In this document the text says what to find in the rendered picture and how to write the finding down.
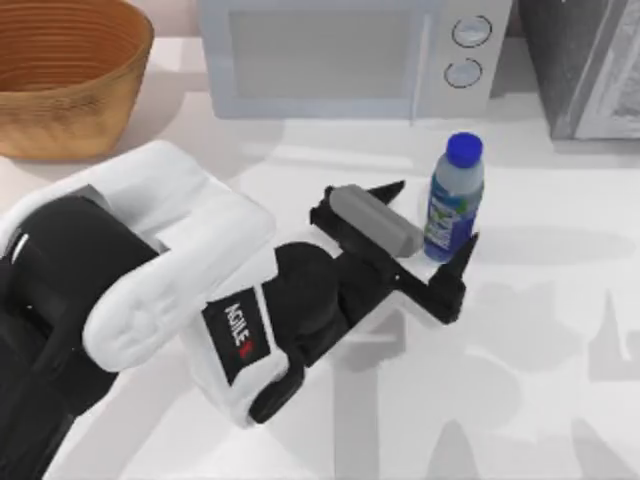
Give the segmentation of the pale grey rounded box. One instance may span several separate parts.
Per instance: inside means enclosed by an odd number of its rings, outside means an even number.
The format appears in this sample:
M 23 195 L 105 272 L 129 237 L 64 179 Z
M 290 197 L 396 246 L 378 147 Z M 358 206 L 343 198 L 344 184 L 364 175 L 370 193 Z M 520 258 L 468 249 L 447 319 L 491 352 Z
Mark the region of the pale grey rounded box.
M 334 188 L 329 205 L 341 219 L 394 258 L 410 258 L 423 248 L 420 228 L 360 186 Z

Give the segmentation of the clear bottle with blue cap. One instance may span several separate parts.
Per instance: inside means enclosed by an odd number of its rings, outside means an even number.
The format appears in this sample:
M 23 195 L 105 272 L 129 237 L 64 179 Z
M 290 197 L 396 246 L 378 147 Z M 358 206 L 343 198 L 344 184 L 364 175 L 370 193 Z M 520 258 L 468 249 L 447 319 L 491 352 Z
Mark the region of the clear bottle with blue cap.
M 431 176 L 424 226 L 424 253 L 448 261 L 473 234 L 484 193 L 484 144 L 471 132 L 447 140 Z

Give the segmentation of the round microwave knob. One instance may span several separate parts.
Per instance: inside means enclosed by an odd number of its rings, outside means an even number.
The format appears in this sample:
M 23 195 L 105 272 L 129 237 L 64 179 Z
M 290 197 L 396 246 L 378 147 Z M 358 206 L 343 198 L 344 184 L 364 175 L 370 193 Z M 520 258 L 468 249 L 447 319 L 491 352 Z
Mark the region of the round microwave knob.
M 449 63 L 443 71 L 443 78 L 451 88 L 466 89 L 478 83 L 483 73 L 483 66 L 479 61 L 465 57 L 458 62 Z
M 453 41 L 462 48 L 476 48 L 484 44 L 492 34 L 491 21 L 476 15 L 460 19 L 452 29 Z

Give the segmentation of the pale microwave oven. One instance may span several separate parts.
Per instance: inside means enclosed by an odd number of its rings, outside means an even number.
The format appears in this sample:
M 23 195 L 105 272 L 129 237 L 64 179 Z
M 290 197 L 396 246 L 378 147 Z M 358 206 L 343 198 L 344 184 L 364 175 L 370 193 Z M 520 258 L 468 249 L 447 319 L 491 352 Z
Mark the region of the pale microwave oven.
M 196 0 L 225 119 L 480 115 L 513 0 Z

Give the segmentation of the microwave oven door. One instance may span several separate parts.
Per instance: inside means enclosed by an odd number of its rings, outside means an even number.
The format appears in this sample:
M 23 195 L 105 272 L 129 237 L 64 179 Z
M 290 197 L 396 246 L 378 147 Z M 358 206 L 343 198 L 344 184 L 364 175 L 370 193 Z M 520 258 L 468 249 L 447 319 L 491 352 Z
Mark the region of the microwave oven door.
M 222 119 L 410 119 L 427 0 L 197 0 Z

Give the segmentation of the brown woven basket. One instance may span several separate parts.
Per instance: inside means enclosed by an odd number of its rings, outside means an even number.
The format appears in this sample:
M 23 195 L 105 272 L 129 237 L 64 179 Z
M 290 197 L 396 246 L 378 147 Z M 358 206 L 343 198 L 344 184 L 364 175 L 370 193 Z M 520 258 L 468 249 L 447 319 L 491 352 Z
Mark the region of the brown woven basket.
M 129 0 L 0 0 L 0 155 L 75 162 L 109 153 L 154 36 Z

